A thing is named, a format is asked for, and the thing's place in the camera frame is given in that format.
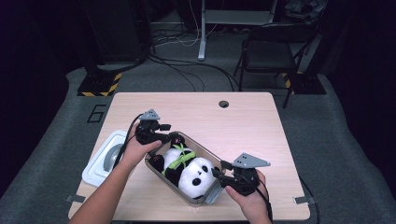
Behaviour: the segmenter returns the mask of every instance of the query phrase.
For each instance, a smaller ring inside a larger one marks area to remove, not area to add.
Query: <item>forearm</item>
[[[78,209],[70,223],[110,223],[125,188],[131,167],[119,164]]]

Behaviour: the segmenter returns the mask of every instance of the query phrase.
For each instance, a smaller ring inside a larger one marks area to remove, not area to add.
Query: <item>dark background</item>
[[[192,4],[199,8],[199,2]],[[152,20],[185,6],[180,1],[150,3]],[[314,76],[321,70],[331,81],[350,131],[393,195],[395,9],[396,4],[386,0],[370,4],[330,0],[323,15],[322,41],[306,71]],[[104,64],[104,60],[78,0],[1,1],[0,46],[3,195],[62,105],[68,91],[65,75],[86,62]]]

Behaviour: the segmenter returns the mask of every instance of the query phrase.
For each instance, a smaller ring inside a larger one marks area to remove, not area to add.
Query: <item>panda face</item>
[[[215,181],[213,164],[205,158],[195,158],[183,170],[178,181],[181,191],[193,199],[202,197]]]

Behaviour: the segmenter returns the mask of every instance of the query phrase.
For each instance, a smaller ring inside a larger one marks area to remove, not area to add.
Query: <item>human arm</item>
[[[125,149],[119,164],[108,175],[105,181],[96,189],[90,198],[77,210],[69,223],[110,223],[120,196],[125,188],[129,173],[142,161],[146,153],[161,145],[156,141],[141,145],[134,137],[136,125],[129,136],[133,137]]]
[[[258,189],[264,194],[266,198],[268,198],[267,191],[265,189],[265,176],[257,170],[257,175],[259,179],[262,181],[258,186]],[[242,213],[250,222],[250,224],[270,224],[271,220],[268,217],[267,206],[265,204],[264,199],[259,194],[259,192],[255,191],[248,196],[243,196],[239,194],[235,189],[230,186],[225,188],[230,197],[236,201],[239,206],[241,206]]]

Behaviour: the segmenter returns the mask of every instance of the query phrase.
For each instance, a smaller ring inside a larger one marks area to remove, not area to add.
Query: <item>wooden table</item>
[[[220,101],[227,101],[229,106],[220,107]],[[185,133],[222,160],[233,161],[246,152],[271,162],[271,166],[259,170],[267,178],[274,220],[309,218],[307,204],[293,201],[293,197],[304,196],[304,192],[270,93],[117,93],[92,157],[113,132],[127,131],[138,114],[150,109],[159,114],[161,124],[171,124],[171,131]],[[81,180],[77,195],[88,198],[94,191],[95,187]],[[69,217],[80,206],[81,203],[74,202]],[[246,218],[225,190],[213,204],[190,206],[141,161],[128,180],[114,220],[227,221]]]

